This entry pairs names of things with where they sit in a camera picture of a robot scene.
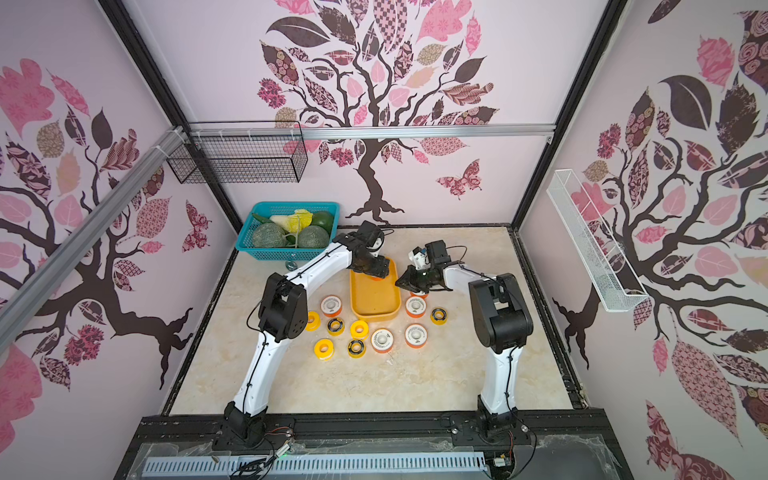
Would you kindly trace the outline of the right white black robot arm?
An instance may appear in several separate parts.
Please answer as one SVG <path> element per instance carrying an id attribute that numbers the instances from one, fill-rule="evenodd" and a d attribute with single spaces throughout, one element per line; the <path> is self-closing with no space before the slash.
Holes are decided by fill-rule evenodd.
<path id="1" fill-rule="evenodd" d="M 521 425 L 516 403 L 519 361 L 534 330 L 521 287 L 511 273 L 491 276 L 454 260 L 442 240 L 416 247 L 395 285 L 413 294 L 459 292 L 470 301 L 474 331 L 486 348 L 486 370 L 478 400 L 480 433 L 490 438 Z"/>

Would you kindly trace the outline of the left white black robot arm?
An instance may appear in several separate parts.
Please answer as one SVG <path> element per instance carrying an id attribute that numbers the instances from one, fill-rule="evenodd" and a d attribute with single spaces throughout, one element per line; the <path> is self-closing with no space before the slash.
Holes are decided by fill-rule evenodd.
<path id="1" fill-rule="evenodd" d="M 256 350 L 237 394 L 224 409 L 226 425 L 247 448 L 266 437 L 265 416 L 271 386 L 291 341 L 305 330 L 309 320 L 308 298 L 343 270 L 384 279 L 390 260 L 379 254 L 383 229 L 369 221 L 340 234 L 311 261 L 297 270 L 266 280 L 258 314 Z"/>

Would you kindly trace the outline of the yellow plastic storage box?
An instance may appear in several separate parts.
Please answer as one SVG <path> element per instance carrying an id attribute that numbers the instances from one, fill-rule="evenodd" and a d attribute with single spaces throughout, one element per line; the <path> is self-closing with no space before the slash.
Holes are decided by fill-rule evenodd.
<path id="1" fill-rule="evenodd" d="M 391 260 L 389 274 L 382 281 L 372 281 L 365 274 L 349 274 L 350 302 L 354 315 L 366 322 L 386 322 L 397 317 L 402 299 L 395 285 L 398 279 L 396 263 Z"/>

